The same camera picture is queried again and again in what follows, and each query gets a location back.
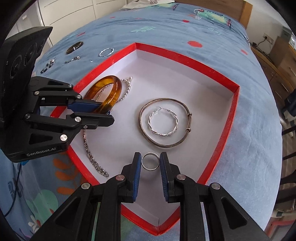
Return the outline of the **amber translucent bangle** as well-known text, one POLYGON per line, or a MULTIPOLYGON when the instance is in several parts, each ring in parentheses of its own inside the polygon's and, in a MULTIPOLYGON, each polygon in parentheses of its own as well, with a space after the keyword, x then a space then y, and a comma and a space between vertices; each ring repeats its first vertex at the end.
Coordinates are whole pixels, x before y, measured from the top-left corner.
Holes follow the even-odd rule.
POLYGON ((114 75, 108 75, 95 82, 88 92, 86 92, 84 98, 87 100, 95 100, 95 97, 100 96, 99 99, 102 103, 91 112, 107 114, 119 100, 121 91, 121 80, 114 75))

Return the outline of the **large thin metal bangle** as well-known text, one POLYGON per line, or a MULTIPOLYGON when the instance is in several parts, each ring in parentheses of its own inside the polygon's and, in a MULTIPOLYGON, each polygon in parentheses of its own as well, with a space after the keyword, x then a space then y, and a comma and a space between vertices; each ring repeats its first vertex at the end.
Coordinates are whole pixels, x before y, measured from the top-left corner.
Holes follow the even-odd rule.
POLYGON ((169 149, 182 144, 191 132, 192 112, 180 100, 156 98, 138 114, 139 131, 151 144, 169 149))

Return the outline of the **red white jewelry box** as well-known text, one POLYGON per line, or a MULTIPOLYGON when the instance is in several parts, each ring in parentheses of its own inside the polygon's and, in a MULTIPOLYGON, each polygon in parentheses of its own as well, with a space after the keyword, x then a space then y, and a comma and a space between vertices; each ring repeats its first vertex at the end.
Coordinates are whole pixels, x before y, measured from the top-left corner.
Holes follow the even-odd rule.
POLYGON ((205 184, 226 145, 240 87, 209 66, 160 47, 132 43, 99 64, 75 86, 85 95, 108 75, 132 78, 124 100, 112 108, 114 124, 79 133, 67 154, 93 185, 106 182, 89 161, 83 141, 110 176, 119 174, 136 152, 144 158, 138 196, 121 213, 151 235, 162 235, 180 218, 178 204, 163 195, 157 157, 205 184))

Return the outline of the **dark brown stone bangle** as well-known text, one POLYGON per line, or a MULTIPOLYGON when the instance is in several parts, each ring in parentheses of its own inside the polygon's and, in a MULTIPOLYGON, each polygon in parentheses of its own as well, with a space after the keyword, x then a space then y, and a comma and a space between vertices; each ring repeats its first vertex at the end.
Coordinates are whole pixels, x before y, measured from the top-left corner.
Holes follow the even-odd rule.
POLYGON ((73 53, 74 51, 76 51, 77 49, 79 49, 80 47, 83 46, 83 42, 82 41, 79 41, 79 42, 76 42, 75 44, 73 44, 72 46, 70 46, 67 50, 66 50, 66 55, 70 54, 70 53, 73 53))

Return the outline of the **blue patterned bed blanket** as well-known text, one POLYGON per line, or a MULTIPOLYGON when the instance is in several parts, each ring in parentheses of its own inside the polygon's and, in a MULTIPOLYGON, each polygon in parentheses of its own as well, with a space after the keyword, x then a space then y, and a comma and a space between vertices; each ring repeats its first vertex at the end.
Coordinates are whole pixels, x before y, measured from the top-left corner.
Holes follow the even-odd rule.
MULTIPOLYGON (((54 59, 46 77, 77 84, 103 62, 101 50, 119 51, 132 43, 188 56, 239 85, 232 129, 209 182, 220 183, 265 228, 280 183, 281 125, 268 80, 238 22, 227 27, 197 18, 194 6, 186 4, 117 11, 64 37, 37 62, 35 71, 54 59), (79 41, 83 46, 66 55, 79 41), (77 55, 80 60, 64 63, 77 55)), ((66 154, 30 160, 24 166, 1 155, 1 209, 18 236, 29 240, 67 199, 62 189, 71 194, 82 180, 66 154)))

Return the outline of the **twisted silver hoop on blanket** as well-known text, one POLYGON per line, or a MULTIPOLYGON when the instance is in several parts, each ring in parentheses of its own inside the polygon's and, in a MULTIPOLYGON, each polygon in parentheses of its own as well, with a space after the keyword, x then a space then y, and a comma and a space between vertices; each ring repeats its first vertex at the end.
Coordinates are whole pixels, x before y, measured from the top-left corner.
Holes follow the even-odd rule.
POLYGON ((114 53, 114 48, 106 48, 99 52, 98 56, 101 58, 106 58, 114 53))

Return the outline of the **white wardrobe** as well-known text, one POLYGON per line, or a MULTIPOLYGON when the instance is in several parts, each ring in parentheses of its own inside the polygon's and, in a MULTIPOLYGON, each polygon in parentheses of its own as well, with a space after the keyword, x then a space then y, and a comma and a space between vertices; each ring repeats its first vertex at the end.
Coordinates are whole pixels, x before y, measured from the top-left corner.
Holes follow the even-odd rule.
POLYGON ((44 54, 69 33, 118 11, 126 4, 126 0, 36 1, 19 17, 8 37, 31 27, 51 26, 53 30, 43 48, 44 54))

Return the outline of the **white garment on bed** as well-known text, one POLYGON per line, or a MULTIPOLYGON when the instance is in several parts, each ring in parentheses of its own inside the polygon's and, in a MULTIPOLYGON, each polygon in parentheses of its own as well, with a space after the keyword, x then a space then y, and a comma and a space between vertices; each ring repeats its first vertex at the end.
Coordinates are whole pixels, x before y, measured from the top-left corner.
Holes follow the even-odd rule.
POLYGON ((136 0, 124 5, 122 10, 141 9, 149 6, 159 6, 162 4, 172 4, 174 0, 136 0))

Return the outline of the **wooden drawer chest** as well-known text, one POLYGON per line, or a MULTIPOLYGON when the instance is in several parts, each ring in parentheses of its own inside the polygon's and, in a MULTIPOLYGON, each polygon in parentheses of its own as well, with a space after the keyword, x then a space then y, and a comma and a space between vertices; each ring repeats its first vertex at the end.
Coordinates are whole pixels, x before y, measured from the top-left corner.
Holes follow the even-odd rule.
POLYGON ((280 36, 268 55, 254 45, 251 49, 269 82, 277 107, 282 109, 285 99, 295 90, 295 49, 280 36))

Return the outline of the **wooden headboard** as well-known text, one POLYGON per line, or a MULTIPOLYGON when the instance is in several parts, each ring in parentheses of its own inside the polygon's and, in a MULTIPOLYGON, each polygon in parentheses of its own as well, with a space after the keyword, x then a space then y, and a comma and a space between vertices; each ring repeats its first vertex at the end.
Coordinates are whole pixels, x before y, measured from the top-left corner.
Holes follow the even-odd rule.
POLYGON ((226 14, 243 25, 246 29, 253 5, 243 0, 180 0, 176 3, 190 4, 226 14))

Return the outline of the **grey boxes on chest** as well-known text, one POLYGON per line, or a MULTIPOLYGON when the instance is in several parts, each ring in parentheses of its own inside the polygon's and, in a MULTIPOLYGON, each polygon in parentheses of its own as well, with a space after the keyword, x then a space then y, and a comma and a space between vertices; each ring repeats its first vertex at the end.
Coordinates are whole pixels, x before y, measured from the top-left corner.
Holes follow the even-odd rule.
POLYGON ((293 49, 296 48, 296 40, 295 35, 293 34, 292 30, 286 27, 282 28, 281 37, 288 42, 293 49))

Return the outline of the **wall power socket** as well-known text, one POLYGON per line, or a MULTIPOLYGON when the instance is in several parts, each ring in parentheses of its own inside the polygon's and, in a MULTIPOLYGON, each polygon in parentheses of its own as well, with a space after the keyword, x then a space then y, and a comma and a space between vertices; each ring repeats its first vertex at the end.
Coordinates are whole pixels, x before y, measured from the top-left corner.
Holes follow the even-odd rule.
POLYGON ((273 38, 271 38, 269 35, 267 35, 266 33, 263 34, 264 39, 269 42, 269 44, 273 45, 274 44, 274 40, 273 38))

